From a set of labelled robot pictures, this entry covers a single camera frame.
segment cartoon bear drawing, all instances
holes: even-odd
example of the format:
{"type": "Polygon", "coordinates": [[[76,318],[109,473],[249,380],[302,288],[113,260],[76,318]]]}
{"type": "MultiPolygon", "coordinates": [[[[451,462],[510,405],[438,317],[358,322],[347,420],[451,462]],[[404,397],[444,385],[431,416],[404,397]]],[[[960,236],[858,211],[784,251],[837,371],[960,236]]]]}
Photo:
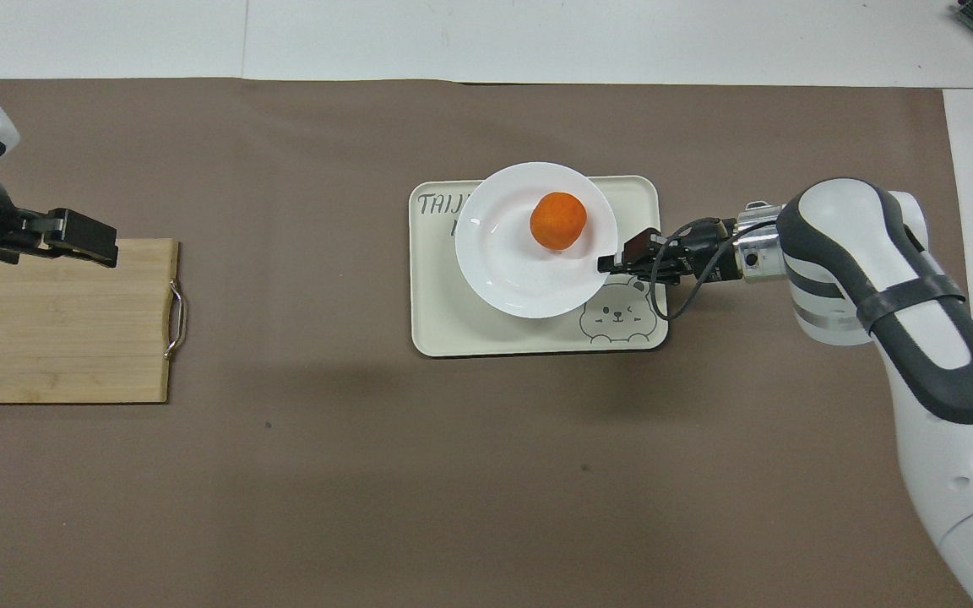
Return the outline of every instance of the cartoon bear drawing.
{"type": "Polygon", "coordinates": [[[580,331],[592,344],[651,342],[659,317],[652,312],[648,288],[637,277],[615,274],[584,304],[580,331]]]}

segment orange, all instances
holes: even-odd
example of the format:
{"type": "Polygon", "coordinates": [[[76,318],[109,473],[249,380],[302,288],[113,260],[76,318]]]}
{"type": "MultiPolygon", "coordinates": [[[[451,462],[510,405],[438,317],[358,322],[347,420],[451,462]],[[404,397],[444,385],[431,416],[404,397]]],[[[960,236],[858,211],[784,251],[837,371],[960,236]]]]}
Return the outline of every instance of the orange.
{"type": "Polygon", "coordinates": [[[548,193],[532,211],[529,225],[540,245],[561,251],[576,242],[587,220],[584,205],[571,193],[548,193]]]}

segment round plate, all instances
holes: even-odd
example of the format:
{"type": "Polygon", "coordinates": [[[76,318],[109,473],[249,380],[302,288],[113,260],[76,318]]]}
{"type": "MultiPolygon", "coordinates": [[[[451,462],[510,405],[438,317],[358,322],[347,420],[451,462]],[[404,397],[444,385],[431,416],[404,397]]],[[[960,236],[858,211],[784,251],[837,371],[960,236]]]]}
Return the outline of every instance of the round plate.
{"type": "Polygon", "coordinates": [[[555,317],[584,304],[605,284],[600,255],[617,250],[617,222],[587,177],[551,162],[509,166],[483,180],[456,223],[456,261],[475,293],[498,311],[529,319],[555,317]],[[543,247],[529,220],[540,199],[571,193],[588,212],[584,231],[564,251],[543,247]]]}

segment brown tablecloth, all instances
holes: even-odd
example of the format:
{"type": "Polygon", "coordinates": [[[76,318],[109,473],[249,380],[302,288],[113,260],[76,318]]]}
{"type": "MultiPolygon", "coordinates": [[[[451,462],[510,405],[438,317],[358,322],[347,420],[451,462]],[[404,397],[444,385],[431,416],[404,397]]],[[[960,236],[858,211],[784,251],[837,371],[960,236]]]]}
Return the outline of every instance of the brown tablecloth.
{"type": "Polygon", "coordinates": [[[832,176],[914,193],[963,284],[926,90],[0,81],[19,207],[182,242],[165,405],[0,407],[0,605],[970,605],[907,499],[872,347],[784,282],[653,353],[432,361],[408,195],[640,174],[665,228],[832,176]]]}

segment wooden cutting board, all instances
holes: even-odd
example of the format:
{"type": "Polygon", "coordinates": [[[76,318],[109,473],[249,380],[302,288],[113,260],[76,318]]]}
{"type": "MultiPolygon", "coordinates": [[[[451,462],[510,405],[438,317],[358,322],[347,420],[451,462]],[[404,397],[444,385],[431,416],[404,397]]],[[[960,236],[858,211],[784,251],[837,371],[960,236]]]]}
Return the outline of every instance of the wooden cutting board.
{"type": "Polygon", "coordinates": [[[0,262],[0,404],[166,401],[178,242],[117,245],[115,269],[0,262]]]}

